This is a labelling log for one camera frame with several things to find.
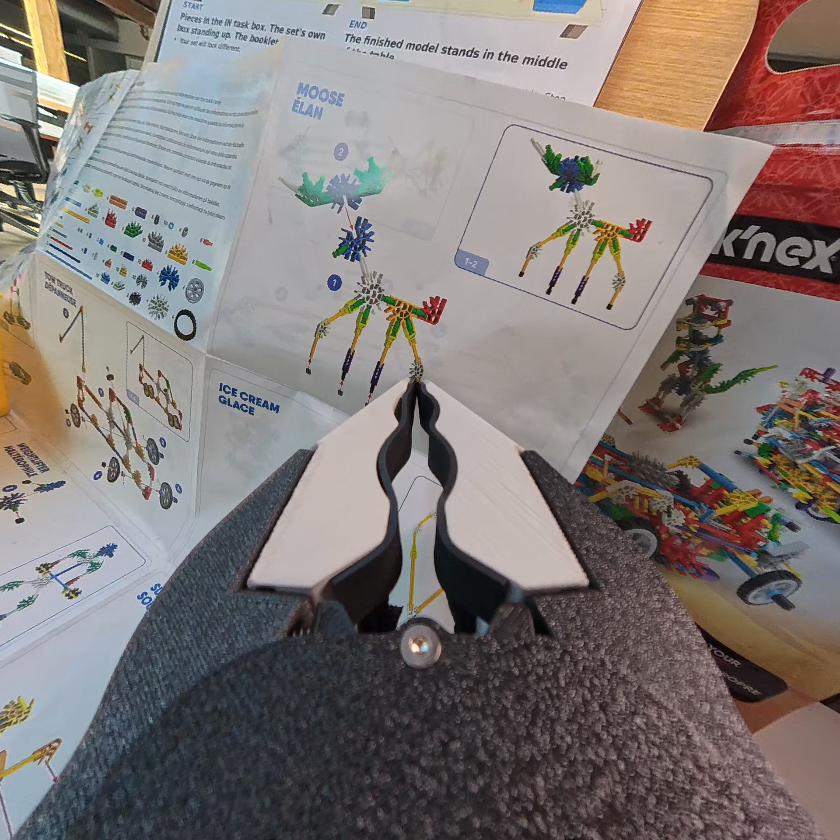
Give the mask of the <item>white printed task sheet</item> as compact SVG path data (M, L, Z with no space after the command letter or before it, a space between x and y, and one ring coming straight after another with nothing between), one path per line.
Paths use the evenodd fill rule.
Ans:
M227 62L287 40L594 104L639 1L162 2L146 61Z

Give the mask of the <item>wooden board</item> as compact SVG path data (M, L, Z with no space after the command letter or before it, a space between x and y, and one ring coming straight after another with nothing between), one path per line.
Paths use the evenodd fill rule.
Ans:
M749 42L759 5L644 1L595 106L705 129Z

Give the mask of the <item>white folded instruction sheet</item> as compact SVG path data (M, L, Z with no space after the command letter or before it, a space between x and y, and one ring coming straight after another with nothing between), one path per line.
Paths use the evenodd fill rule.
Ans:
M72 117L2 261L2 838L176 567L368 400L425 379L571 476L769 156L290 40Z

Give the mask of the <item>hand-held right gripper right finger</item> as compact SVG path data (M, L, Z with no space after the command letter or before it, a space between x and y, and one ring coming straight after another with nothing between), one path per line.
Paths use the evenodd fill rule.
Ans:
M457 634L522 605L549 632L535 598L591 585L523 459L523 449L429 381L417 386L437 502L434 567Z

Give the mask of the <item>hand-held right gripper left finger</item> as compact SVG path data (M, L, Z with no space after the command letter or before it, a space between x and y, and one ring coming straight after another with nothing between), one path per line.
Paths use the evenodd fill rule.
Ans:
M393 479L412 451L416 398L417 383L400 381L318 441L249 589L334 601L355 624L394 627L389 596L403 549Z

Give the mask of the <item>construction toy set box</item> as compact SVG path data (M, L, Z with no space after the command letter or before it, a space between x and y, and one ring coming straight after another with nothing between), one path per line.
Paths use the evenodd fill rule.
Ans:
M838 2L761 2L708 130L773 151L575 485L732 695L838 711Z

